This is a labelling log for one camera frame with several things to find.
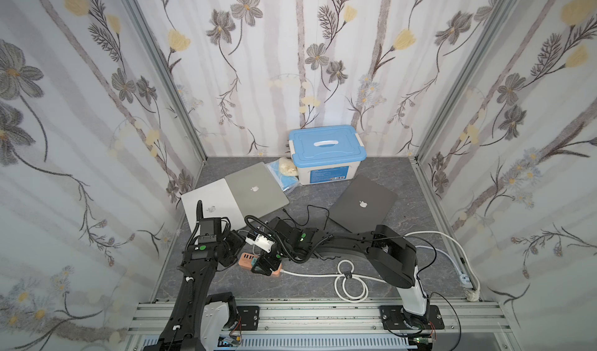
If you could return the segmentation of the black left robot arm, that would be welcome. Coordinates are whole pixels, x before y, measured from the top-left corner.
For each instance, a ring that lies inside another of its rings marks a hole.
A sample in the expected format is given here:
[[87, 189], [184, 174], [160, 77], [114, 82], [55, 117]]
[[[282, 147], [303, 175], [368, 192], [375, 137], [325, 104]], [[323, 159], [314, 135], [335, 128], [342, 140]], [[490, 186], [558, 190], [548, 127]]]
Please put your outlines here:
[[219, 266], [232, 266], [244, 240], [226, 217], [197, 220], [177, 269], [183, 274], [174, 309], [156, 344], [146, 350], [206, 350], [201, 323], [209, 287]]

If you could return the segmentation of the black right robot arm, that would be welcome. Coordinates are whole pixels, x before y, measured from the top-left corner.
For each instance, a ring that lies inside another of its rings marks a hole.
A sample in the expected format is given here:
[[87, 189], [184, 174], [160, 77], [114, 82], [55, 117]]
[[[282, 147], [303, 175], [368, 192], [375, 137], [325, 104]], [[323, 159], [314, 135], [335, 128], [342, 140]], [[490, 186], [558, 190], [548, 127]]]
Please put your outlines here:
[[372, 231], [352, 234], [300, 229], [280, 218], [266, 224], [255, 216], [247, 216], [245, 222], [271, 244], [262, 249], [252, 273], [270, 276], [284, 259], [297, 265], [312, 259], [365, 259], [385, 283], [398, 289], [408, 317], [428, 319], [430, 304], [418, 281], [417, 250], [391, 228], [379, 224]]

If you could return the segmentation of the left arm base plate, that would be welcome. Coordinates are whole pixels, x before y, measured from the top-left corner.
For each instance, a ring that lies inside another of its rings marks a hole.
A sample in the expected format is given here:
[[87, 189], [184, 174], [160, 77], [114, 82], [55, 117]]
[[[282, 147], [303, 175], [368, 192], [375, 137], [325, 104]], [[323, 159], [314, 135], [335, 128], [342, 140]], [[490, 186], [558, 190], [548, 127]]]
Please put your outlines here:
[[257, 331], [261, 308], [259, 306], [240, 306], [237, 310], [239, 314], [239, 330], [242, 332]]

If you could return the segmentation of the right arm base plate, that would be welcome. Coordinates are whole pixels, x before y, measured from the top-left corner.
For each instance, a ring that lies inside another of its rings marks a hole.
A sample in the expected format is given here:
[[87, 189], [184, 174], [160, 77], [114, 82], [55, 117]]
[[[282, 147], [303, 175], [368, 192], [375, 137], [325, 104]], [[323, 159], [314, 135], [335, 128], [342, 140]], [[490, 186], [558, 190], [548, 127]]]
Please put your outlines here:
[[402, 305], [384, 305], [379, 307], [384, 329], [392, 331], [428, 331], [443, 330], [445, 324], [438, 306], [431, 305], [425, 315], [407, 313]]

